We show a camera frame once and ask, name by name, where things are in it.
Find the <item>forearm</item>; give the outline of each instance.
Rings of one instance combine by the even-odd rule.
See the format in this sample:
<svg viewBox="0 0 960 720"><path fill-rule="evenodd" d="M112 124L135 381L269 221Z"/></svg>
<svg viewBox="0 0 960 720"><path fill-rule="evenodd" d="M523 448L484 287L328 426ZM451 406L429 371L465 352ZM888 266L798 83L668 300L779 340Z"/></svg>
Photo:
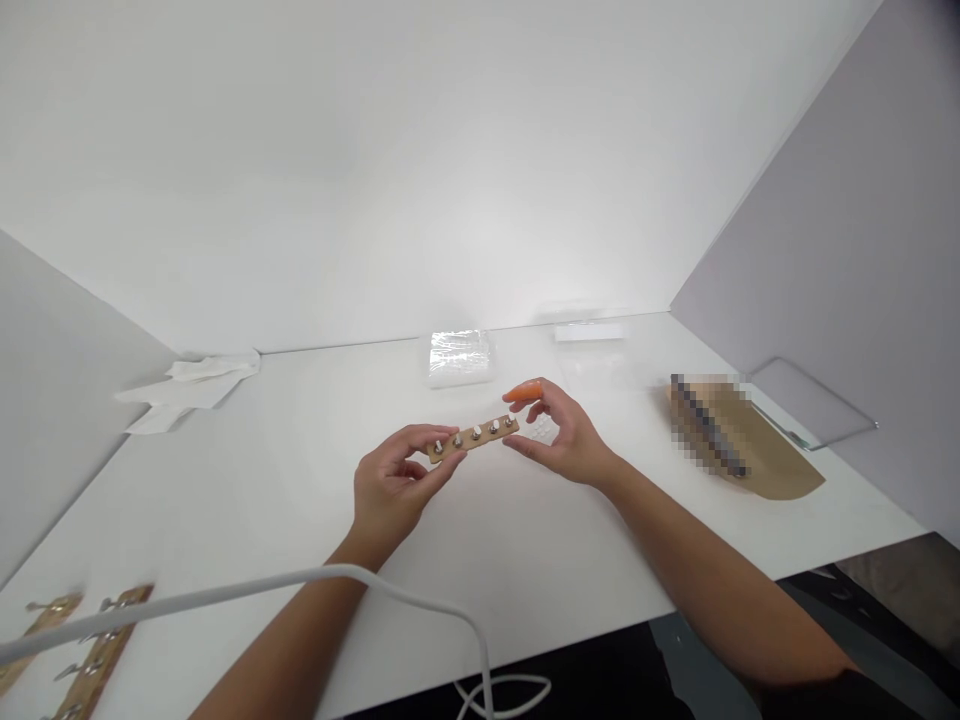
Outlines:
<svg viewBox="0 0 960 720"><path fill-rule="evenodd" d="M776 583L626 462L600 488L681 614L742 679L774 687L855 669Z"/></svg>
<svg viewBox="0 0 960 720"><path fill-rule="evenodd" d="M327 565L378 572L390 552L353 533ZM304 585L244 651L191 720L312 718L366 586L348 578Z"/></svg>

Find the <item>orange object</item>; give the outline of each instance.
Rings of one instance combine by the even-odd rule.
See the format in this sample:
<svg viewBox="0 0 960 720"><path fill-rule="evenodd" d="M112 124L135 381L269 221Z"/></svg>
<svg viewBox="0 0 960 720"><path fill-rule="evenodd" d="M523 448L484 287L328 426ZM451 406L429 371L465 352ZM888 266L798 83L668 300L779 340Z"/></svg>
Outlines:
<svg viewBox="0 0 960 720"><path fill-rule="evenodd" d="M539 380L528 380L520 383L513 390L504 396L507 402L517 402L519 400L539 400L543 397L543 388L540 387Z"/></svg>

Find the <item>white table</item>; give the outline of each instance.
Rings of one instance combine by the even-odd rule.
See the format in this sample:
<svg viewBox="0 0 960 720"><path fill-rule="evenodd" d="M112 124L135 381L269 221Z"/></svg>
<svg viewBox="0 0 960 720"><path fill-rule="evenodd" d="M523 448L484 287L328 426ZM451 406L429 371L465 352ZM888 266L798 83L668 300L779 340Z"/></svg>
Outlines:
<svg viewBox="0 0 960 720"><path fill-rule="evenodd" d="M319 565L352 517L361 455L411 422L471 425L536 375L566 384L610 445L774 578L924 532L825 450L827 482L786 503L707 475L671 442L662 390L670 372L731 368L668 314L625 321L629 373L616 394L602 372L564 381L552 328L495 333L493 385L431 391L416 341L273 355L213 412L175 432L131 438L0 594L0 637L29 625L29 600L84 588L77 617L140 582L154 598ZM590 360L592 355L583 356ZM613 360L598 355L597 362ZM771 403L775 413L787 419ZM597 493L492 443L470 454L382 575L469 610L492 662L509 663L663 615L673 608L619 518ZM292 595L278 591L140 625L97 720L185 717ZM52 713L53 676L87 646L38 657L0 700L3 717ZM329 718L478 670L454 619L370 593L318 717Z"/></svg>

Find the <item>white cable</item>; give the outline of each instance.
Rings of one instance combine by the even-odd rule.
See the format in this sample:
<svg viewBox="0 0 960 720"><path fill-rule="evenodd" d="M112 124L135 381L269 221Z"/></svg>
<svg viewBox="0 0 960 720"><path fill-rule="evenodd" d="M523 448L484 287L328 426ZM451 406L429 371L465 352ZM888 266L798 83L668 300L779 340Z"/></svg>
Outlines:
<svg viewBox="0 0 960 720"><path fill-rule="evenodd" d="M511 718L518 718L521 715L525 715L539 705L541 701L550 694L550 690L553 688L553 683L550 682L550 678L545 678L542 675L499 675L493 679L494 685L502 682L536 683L538 685L543 685L543 690L527 700L527 702L525 702L523 705L518 705L512 710L495 712L493 714L495 720L511 720ZM459 682L455 682L453 686L457 689L457 692L460 693L460 697L463 699L463 707L460 708L460 714L457 715L457 720L463 720L467 714L468 708L473 710L480 717L487 716L484 708L473 702L473 699L483 689L482 682L469 693L460 686Z"/></svg>
<svg viewBox="0 0 960 720"><path fill-rule="evenodd" d="M465 699L464 706L460 709L460 716L458 720L463 720L468 707L472 708L482 717L487 718L487 720L507 720L507 718L518 717L520 714L527 712L532 707L537 705L541 700L543 700L543 698L547 696L547 693L550 692L550 681L548 679L532 675L505 675L497 678L496 681L491 680L490 657L487 652L487 639L484 636L480 625L478 625L472 617L470 617L460 608L453 605L448 605L447 603L434 602L433 600L427 600L426 598L413 595L408 593L406 590L402 590L401 588L388 583L386 580L382 579L378 575L375 575L366 568L362 568L358 565L346 564L324 565L323 567L311 568L310 570L298 570L296 572L284 573L283 575L274 575L273 577L262 578L260 580L236 583L235 585L224 585L211 590L201 590L199 592L187 593L185 595L175 595L174 597L163 598L162 600L154 600L148 603L130 605L118 610L102 612L98 615L82 618L80 620L74 620L73 622L65 623L56 628L41 630L38 633L26 635L13 642L0 644L0 666L7 665L23 657L36 655L44 650L49 650L57 645L63 645L71 640L78 640L79 638L86 637L87 635L95 635L98 633L107 632L109 630L116 630L126 625L133 625L138 622L143 622L144 620L152 620L153 618L163 617L165 615L173 615L186 610L193 610L198 607L206 607L207 605L216 605L217 603L226 602L228 600L236 600L238 598L247 597L248 595L257 595L270 590L279 590L280 588L287 587L289 585L303 585L304 583L313 582L314 580L322 580L324 578L333 577L352 578L353 580L362 582L364 585L368 585L375 590L379 590L383 594L392 597L394 600L399 600L400 602L413 605L414 607L423 608L424 610L432 610L433 612L443 613L444 615L458 617L466 622L471 628L473 628L473 632L477 636L477 643L480 646L481 683L471 691L469 696L463 691L462 688L460 688L459 685L457 685L457 691L460 693L461 697ZM540 693L533 698L533 700L521 705L520 708L507 710L502 713L494 712L494 682L501 682L514 678L527 679L532 682L543 683L546 685L546 688L545 690L541 690ZM479 707L473 702L473 698L475 698L477 693L481 690L483 691L483 708Z"/></svg>

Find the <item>gray wall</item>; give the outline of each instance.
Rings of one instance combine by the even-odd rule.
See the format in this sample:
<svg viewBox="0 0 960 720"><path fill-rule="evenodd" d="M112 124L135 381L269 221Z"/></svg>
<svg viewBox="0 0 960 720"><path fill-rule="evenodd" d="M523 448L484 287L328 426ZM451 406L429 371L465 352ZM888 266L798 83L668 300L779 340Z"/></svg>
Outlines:
<svg viewBox="0 0 960 720"><path fill-rule="evenodd" d="M113 394L175 356L2 231L0 333L2 587L143 413Z"/></svg>
<svg viewBox="0 0 960 720"><path fill-rule="evenodd" d="M960 546L956 8L881 6L672 311L738 369L784 355L872 413L837 452Z"/></svg>

